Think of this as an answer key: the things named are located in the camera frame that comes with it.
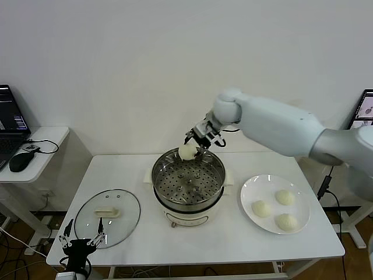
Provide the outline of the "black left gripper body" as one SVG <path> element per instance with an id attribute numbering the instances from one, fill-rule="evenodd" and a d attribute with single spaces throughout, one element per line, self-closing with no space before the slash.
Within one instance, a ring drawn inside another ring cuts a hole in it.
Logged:
<path id="1" fill-rule="evenodd" d="M 70 246 L 64 248 L 68 256 L 68 270 L 82 270 L 86 267 L 86 260 L 89 254 L 95 252 L 95 247 L 90 245 L 91 239 L 75 239 L 70 241 Z"/>

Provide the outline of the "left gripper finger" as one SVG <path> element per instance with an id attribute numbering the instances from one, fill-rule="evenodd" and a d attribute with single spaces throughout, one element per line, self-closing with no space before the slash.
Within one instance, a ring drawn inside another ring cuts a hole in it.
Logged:
<path id="1" fill-rule="evenodd" d="M 68 225 L 65 227 L 63 234 L 58 236 L 59 242 L 61 243 L 63 248 L 67 248 L 71 246 L 69 237 L 71 235 L 72 225 L 73 225 L 73 219 L 71 219 Z"/>
<path id="2" fill-rule="evenodd" d="M 105 240 L 103 218 L 100 217 L 97 234 L 96 236 L 89 241 L 89 245 L 95 248 L 98 248 L 99 245 Z"/>

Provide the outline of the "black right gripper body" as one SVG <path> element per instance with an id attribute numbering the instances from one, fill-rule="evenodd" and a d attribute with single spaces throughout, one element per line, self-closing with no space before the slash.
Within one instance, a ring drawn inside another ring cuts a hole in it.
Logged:
<path id="1" fill-rule="evenodd" d="M 199 135 L 194 131 L 193 139 L 201 148 L 209 148 L 212 145 L 220 146 L 220 136 L 215 132 L 210 132 L 206 135 Z"/>

